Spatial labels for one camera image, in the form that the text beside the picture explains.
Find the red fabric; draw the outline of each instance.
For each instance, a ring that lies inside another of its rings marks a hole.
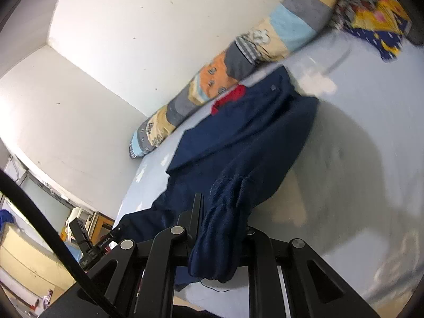
[[[216,115],[221,106],[225,105],[229,101],[236,101],[240,99],[241,97],[243,97],[245,94],[246,94],[246,86],[237,85],[237,87],[234,90],[232,90],[230,93],[228,93],[226,96],[215,101],[215,103],[211,107],[211,114]]]

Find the white wall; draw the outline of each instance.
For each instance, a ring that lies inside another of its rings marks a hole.
[[[18,157],[27,157],[22,159],[27,166],[35,164],[112,218],[139,165],[129,158],[128,142],[144,119],[49,46],[0,79],[5,144]]]
[[[145,115],[279,0],[59,0],[48,44]]]
[[[22,0],[0,32],[0,77],[46,44],[57,0]]]
[[[56,232],[60,233],[71,210],[40,188],[30,177],[23,181],[21,188],[32,199]]]
[[[7,161],[9,160],[9,150],[4,145],[3,141],[0,139],[0,169],[4,169]]]
[[[13,140],[8,141],[8,149],[11,151],[11,153],[14,155],[12,161],[15,163],[18,171],[19,176],[16,175],[16,169],[12,165],[11,162],[9,162],[6,165],[5,172],[13,179],[17,180],[18,178],[22,177],[22,175],[25,173],[26,168],[29,169],[29,171],[41,182],[48,184],[50,188],[55,189],[58,193],[61,195],[65,195],[67,198],[69,198],[74,204],[76,204],[79,207],[83,207],[89,212],[95,211],[95,208],[88,203],[82,201],[79,197],[75,196],[73,193],[59,185],[57,182],[55,182],[51,177],[49,177],[47,174],[45,174],[27,155],[18,147],[16,143],[14,143]]]

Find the navy blue jacket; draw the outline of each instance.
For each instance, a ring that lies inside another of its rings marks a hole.
[[[318,100],[295,92],[284,67],[187,130],[150,209],[125,215],[122,239],[152,239],[204,195],[204,218],[188,270],[226,282],[237,268],[252,209],[279,187],[302,149]]]

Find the patterned pillow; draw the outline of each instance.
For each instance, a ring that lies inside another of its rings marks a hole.
[[[309,42],[327,25],[336,2],[283,0],[141,124],[132,136],[130,156],[142,157],[153,151],[188,116],[251,74],[259,63],[279,61]]]

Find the bed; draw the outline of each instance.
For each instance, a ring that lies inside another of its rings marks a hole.
[[[303,151],[249,224],[275,239],[303,238],[370,304],[413,288],[424,271],[423,63],[424,49],[409,42],[385,63],[366,42],[327,31],[243,81],[251,86],[284,65],[321,101]],[[179,139],[212,103],[143,158],[116,223],[166,188]],[[175,294],[222,317],[249,315],[247,269],[225,284],[202,283]]]

